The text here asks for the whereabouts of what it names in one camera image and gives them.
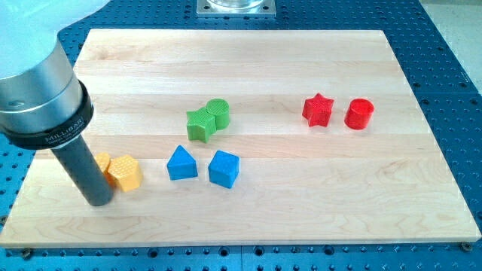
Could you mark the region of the black Millibar tool changer ring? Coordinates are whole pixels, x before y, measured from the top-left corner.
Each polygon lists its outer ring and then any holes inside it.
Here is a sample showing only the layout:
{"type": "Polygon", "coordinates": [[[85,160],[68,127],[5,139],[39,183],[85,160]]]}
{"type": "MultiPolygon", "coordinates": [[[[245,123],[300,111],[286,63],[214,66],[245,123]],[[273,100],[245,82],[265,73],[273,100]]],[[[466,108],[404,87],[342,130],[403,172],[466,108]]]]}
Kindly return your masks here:
{"type": "Polygon", "coordinates": [[[78,110],[65,122],[37,133],[17,133],[1,128],[6,138],[15,146],[27,150],[55,148],[70,142],[87,127],[93,117],[94,107],[85,85],[78,80],[82,89],[82,100],[78,110]]]}

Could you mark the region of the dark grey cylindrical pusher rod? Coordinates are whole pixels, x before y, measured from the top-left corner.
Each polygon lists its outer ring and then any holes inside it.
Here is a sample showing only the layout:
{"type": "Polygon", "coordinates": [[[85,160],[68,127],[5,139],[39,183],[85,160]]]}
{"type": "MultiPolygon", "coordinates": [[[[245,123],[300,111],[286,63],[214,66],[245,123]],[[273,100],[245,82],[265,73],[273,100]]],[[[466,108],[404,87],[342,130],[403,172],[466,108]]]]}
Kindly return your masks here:
{"type": "Polygon", "coordinates": [[[81,135],[51,151],[91,206],[104,206],[111,202],[113,188],[81,135]]]}

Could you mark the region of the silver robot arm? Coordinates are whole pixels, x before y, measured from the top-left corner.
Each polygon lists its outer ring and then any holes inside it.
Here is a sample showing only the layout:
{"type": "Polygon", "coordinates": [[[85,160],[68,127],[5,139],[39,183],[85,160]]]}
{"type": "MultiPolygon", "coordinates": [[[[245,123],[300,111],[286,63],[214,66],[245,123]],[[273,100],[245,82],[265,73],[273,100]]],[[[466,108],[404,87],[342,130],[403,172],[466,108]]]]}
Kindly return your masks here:
{"type": "Polygon", "coordinates": [[[51,150],[92,206],[113,190],[81,136],[93,104],[58,34],[107,3],[1,1],[1,131],[20,148],[51,150]]]}

